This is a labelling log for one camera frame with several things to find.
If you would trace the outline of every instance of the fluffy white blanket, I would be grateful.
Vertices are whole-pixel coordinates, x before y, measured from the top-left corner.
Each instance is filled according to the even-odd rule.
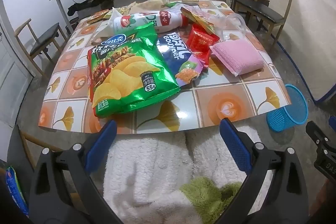
[[[250,127],[237,128],[260,141]],[[261,208],[269,188],[269,171],[250,211]],[[104,178],[104,199],[125,224],[201,224],[190,201],[179,191],[197,176],[217,187],[243,182],[218,127],[188,132],[121,135],[110,148]]]

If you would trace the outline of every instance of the green fluffy fabric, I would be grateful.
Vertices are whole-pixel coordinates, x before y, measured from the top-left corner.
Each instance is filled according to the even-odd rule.
[[[198,177],[181,186],[180,191],[193,204],[203,224],[213,224],[237,194],[241,183],[217,188],[207,177]]]

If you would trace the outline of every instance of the white plastic bottle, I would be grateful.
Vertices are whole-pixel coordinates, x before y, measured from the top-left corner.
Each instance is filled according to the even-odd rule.
[[[168,11],[138,13],[115,18],[113,29],[115,34],[119,34],[150,22],[154,23],[157,33],[163,33],[188,25],[188,18],[181,13],[175,14]]]

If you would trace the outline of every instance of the green chip bag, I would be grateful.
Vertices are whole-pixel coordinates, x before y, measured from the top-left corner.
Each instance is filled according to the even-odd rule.
[[[97,117],[127,113],[179,92],[156,41],[149,23],[89,50],[90,100]]]

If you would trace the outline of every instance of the red snack packet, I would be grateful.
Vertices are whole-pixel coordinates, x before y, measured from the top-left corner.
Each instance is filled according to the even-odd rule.
[[[204,67],[209,67],[210,46],[219,41],[215,34],[209,35],[200,25],[194,23],[191,29],[187,46],[190,51],[199,59],[203,60]]]

